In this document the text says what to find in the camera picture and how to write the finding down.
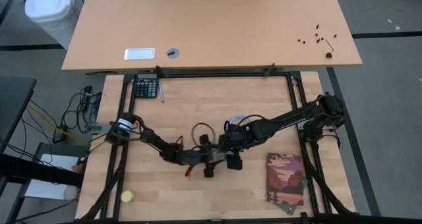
white label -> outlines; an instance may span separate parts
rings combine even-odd
[[[126,121],[124,119],[119,119],[117,122],[121,123],[121,125],[125,125],[126,129],[132,129],[133,128],[133,124],[131,124],[131,122]]]
[[[154,48],[141,48],[141,49],[126,49],[126,60],[143,60],[154,59],[156,57],[156,49]]]

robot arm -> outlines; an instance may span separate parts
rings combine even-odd
[[[335,96],[329,94],[319,95],[316,100],[307,103],[303,107],[290,111],[273,119],[266,119],[260,115],[248,117],[260,117],[261,119],[249,122],[245,125],[225,123],[225,132],[220,135],[218,144],[211,144],[207,136],[201,136],[201,146],[196,149],[184,150],[182,143],[168,143],[161,139],[151,128],[148,128],[142,118],[124,113],[123,116],[113,123],[105,140],[112,144],[127,143],[129,140],[140,140],[156,149],[160,156],[167,162],[194,167],[199,163],[216,161],[215,153],[223,154],[227,160],[227,168],[242,169],[239,152],[265,143],[267,139],[284,128],[307,121],[303,128],[305,138],[319,140],[322,137],[322,127],[332,125],[335,128],[342,124],[342,103]],[[139,132],[132,131],[134,123],[138,122]],[[139,134],[139,138],[128,139],[129,133]]]

wooden desk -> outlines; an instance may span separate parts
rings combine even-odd
[[[326,42],[317,43],[319,38],[335,49],[333,58],[325,57],[331,48]],[[155,48],[155,59],[126,61],[128,48]],[[180,51],[175,59],[167,56],[171,48]],[[361,65],[337,0],[85,0],[62,69],[234,68],[272,63]]]
[[[322,92],[318,74],[302,72],[302,78],[307,99],[315,99]],[[221,134],[224,121],[236,113],[257,113],[271,118],[291,110],[286,79],[282,77],[160,80],[166,102],[161,103],[159,98],[138,99],[135,114],[166,141],[176,141],[183,135],[187,148],[193,144],[191,129],[197,122],[208,123],[216,134]],[[107,76],[99,123],[115,120],[122,81],[123,76]],[[199,126],[195,135],[207,132],[206,128]],[[102,142],[101,139],[93,143],[93,147]],[[335,138],[326,137],[319,144],[327,184],[345,207],[354,210]],[[300,155],[294,127],[279,131],[267,143],[243,152],[243,170],[234,171],[227,169],[225,164],[218,165],[212,179],[203,177],[199,165],[189,180],[184,176],[185,166],[162,161],[156,150],[142,142],[129,145],[123,190],[133,191],[135,200],[121,204],[119,219],[122,221],[291,217],[265,200],[265,157],[268,152]],[[90,154],[76,217],[89,210],[104,188],[110,148],[109,144],[104,144]],[[318,200],[323,209],[321,198]],[[110,210],[112,206],[113,198],[110,199]],[[311,215],[307,189],[305,205],[298,208],[294,216],[299,216],[302,211]]]

book cover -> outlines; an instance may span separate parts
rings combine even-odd
[[[267,156],[267,196],[269,202],[303,206],[303,165],[299,155]]]

gray floor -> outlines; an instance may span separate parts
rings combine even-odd
[[[422,30],[422,0],[338,0],[352,33]],[[0,9],[6,0],[0,0]],[[78,8],[82,3],[77,0]],[[0,45],[55,43],[24,15],[23,3],[15,1],[0,26]],[[375,190],[380,210],[385,216],[422,218],[422,176],[419,159],[422,147],[422,38],[356,40],[363,67],[336,69],[361,151]],[[66,51],[0,51],[0,75],[30,76],[38,83],[33,100],[59,118],[70,96],[85,85],[95,92],[102,89],[104,75],[85,76],[81,72],[60,70]],[[325,69],[318,69],[325,90],[332,90]],[[53,98],[55,103],[48,103]],[[24,119],[31,123],[27,114]],[[48,134],[53,131],[44,126]],[[11,143],[21,146],[23,129],[19,125]],[[349,149],[344,130],[342,157],[357,211],[369,210]],[[27,150],[34,152],[45,138],[28,128]],[[10,185],[0,199],[1,207],[10,207],[7,197],[16,195],[18,186]],[[27,200],[20,213],[26,216],[54,208],[62,202]],[[27,223],[58,223],[73,219],[76,204],[29,220]],[[9,208],[0,209],[0,223]]]

